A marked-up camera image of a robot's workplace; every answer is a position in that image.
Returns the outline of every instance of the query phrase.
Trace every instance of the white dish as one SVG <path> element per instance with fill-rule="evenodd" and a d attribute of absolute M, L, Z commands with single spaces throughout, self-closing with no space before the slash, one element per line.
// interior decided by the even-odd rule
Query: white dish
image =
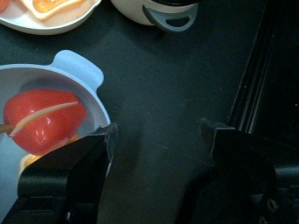
<path fill-rule="evenodd" d="M 20 0 L 12 0 L 0 12 L 0 24 L 35 35 L 55 35 L 71 31 L 88 19 L 102 0 L 86 0 L 56 12 L 46 20 L 39 20 L 27 10 Z"/>
<path fill-rule="evenodd" d="M 19 92 L 34 88 L 71 91 L 83 102 L 87 118 L 79 134 L 84 137 L 96 128 L 110 125 L 108 112 L 98 97 L 104 80 L 102 70 L 75 52 L 60 51 L 48 66 L 15 64 L 0 66 L 0 123 L 7 100 Z M 12 138 L 0 135 L 0 222 L 17 199 L 19 164 L 27 152 Z"/>

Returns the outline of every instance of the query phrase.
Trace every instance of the plate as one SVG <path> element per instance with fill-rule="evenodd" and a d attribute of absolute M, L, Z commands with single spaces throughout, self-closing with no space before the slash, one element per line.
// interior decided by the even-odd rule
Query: plate
<path fill-rule="evenodd" d="M 110 125 L 108 112 L 98 96 L 104 75 L 100 68 L 71 51 L 60 51 L 48 66 L 13 64 L 0 66 L 0 123 L 4 105 L 17 93 L 34 88 L 71 91 L 84 103 L 87 117 L 79 127 L 84 137 Z M 27 152 L 7 134 L 0 134 L 0 223 L 17 199 L 20 161 Z"/>
<path fill-rule="evenodd" d="M 46 20 L 39 20 L 20 0 L 12 0 L 0 13 L 0 24 L 19 32 L 35 35 L 55 35 L 71 31 L 88 19 L 102 0 L 86 0 L 59 11 Z"/>

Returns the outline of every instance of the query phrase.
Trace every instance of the tomato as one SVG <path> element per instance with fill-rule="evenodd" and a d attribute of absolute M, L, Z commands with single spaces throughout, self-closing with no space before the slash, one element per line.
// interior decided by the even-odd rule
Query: tomato
<path fill-rule="evenodd" d="M 5 10 L 11 0 L 0 0 L 0 12 Z"/>
<path fill-rule="evenodd" d="M 55 89 L 34 89 L 13 96 L 4 105 L 8 136 L 34 155 L 60 148 L 76 134 L 86 109 L 75 94 Z"/>

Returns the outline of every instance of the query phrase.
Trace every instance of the bowl handle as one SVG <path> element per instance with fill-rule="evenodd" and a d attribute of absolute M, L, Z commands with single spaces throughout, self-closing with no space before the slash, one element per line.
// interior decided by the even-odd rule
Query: bowl handle
<path fill-rule="evenodd" d="M 104 80 L 102 70 L 75 52 L 70 50 L 58 52 L 50 67 L 59 68 L 68 74 L 74 75 L 95 92 L 98 92 L 98 88 Z"/>
<path fill-rule="evenodd" d="M 164 13 L 143 6 L 143 11 L 150 22 L 164 32 L 184 32 L 195 21 L 199 4 L 196 3 L 187 11 L 180 13 Z"/>

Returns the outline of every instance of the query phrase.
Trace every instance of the dark surface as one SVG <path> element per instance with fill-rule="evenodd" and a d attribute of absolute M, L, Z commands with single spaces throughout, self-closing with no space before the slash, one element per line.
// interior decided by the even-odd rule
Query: dark surface
<path fill-rule="evenodd" d="M 179 34 L 135 24 L 110 1 L 58 36 L 0 26 L 1 65 L 51 64 L 70 49 L 103 70 L 98 93 L 119 141 L 99 223 L 175 223 L 188 184 L 211 167 L 200 118 L 228 120 L 264 2 L 202 1 L 194 27 Z"/>

